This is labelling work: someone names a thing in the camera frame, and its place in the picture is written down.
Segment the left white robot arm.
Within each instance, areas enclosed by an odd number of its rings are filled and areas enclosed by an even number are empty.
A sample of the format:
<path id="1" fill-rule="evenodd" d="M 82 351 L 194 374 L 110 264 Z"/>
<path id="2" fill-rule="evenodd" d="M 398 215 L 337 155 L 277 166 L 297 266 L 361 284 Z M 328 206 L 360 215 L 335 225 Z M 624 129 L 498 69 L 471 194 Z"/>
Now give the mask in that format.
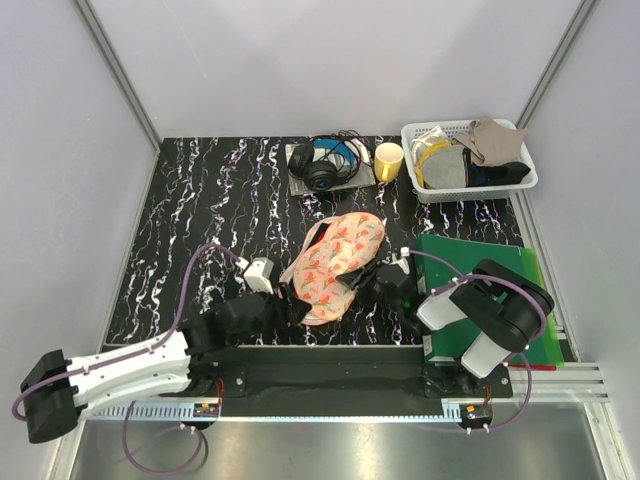
<path id="1" fill-rule="evenodd" d="M 28 440 L 58 439 L 93 414 L 126 401 L 215 386 L 216 352 L 265 331 L 301 321 L 310 306 L 288 285 L 275 293 L 250 292 L 190 317 L 150 340 L 93 356 L 68 358 L 60 349 L 40 357 L 20 385 L 12 412 L 26 425 Z"/>

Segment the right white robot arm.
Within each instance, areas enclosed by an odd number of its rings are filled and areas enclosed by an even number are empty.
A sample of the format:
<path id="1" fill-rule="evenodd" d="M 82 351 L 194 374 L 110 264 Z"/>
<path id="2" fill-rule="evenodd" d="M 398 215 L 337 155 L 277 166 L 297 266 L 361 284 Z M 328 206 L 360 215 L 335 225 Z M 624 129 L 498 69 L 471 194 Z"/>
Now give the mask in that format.
<path id="1" fill-rule="evenodd" d="M 371 261 L 337 281 L 354 290 L 361 303 L 377 303 L 395 313 L 414 334 L 471 321 L 480 333 L 453 374 L 457 390 L 470 397 L 488 387 L 489 374 L 498 365 L 544 333 L 555 307 L 544 288 L 491 259 L 431 293 L 419 291 L 404 261 Z"/>

